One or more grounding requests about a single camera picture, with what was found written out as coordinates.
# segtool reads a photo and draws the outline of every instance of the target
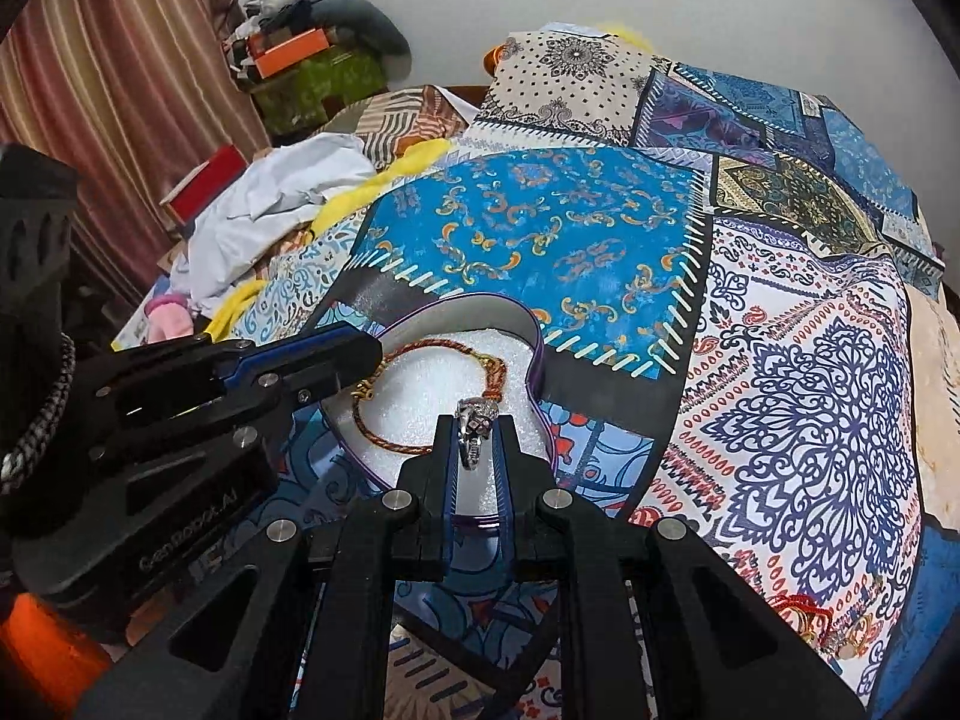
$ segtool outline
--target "curtain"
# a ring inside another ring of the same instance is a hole
[[[269,144],[220,48],[235,4],[30,0],[0,45],[0,141],[80,172],[75,255],[128,304],[171,245],[160,199],[219,146]]]

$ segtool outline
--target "orange box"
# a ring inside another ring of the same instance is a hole
[[[253,60],[256,62],[256,69],[260,71],[263,79],[274,76],[281,70],[296,64],[301,59],[321,52],[323,49],[329,49],[330,42],[326,39],[322,29],[314,29],[304,32],[291,38],[286,43],[281,43],[272,49],[266,50],[261,57]]]

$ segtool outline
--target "green container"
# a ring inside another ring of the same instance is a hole
[[[364,100],[386,86],[383,68],[375,56],[331,46],[257,84],[251,94],[267,132],[288,135],[321,127],[344,105]],[[330,111],[325,101],[334,103]]]

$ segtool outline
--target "red and gold cord bracelet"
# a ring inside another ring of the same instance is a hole
[[[474,360],[480,362],[480,365],[483,365],[483,370],[487,375],[487,388],[483,390],[481,397],[486,400],[491,400],[496,403],[499,403],[503,399],[503,386],[507,380],[507,364],[501,360],[500,357],[493,357],[488,354],[481,354],[476,349],[472,349],[467,346],[465,343],[459,343],[459,341],[448,341],[446,338],[423,338],[421,341],[413,341],[412,343],[406,343],[404,346],[395,349],[390,354],[386,355],[383,358],[383,362],[376,367],[376,370],[373,372],[373,376],[368,379],[364,379],[359,384],[357,388],[354,389],[353,395],[353,420],[357,424],[357,429],[360,433],[371,442],[373,445],[379,446],[381,449],[385,449],[388,452],[397,452],[400,455],[426,455],[433,451],[433,446],[411,446],[404,445],[403,443],[393,443],[388,442],[386,439],[381,439],[376,433],[374,433],[367,425],[363,422],[363,418],[360,415],[360,402],[364,400],[373,400],[373,382],[386,370],[387,365],[390,365],[397,357],[406,354],[407,352],[412,352],[415,349],[426,348],[426,346],[440,346],[445,349],[453,349],[454,351],[461,352],[463,354],[473,357]]]

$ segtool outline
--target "patchwork bedspread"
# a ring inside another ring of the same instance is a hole
[[[277,315],[376,331],[445,295],[521,300],[554,350],[558,484],[683,517],[871,717],[900,712],[960,637],[960,330],[914,194],[828,98],[613,36],[517,33],[500,56],[443,162],[331,231],[336,278]],[[371,493],[315,410],[284,462],[198,576],[280,515]],[[443,583],[397,586],[386,716],[559,718],[555,593],[464,533]]]

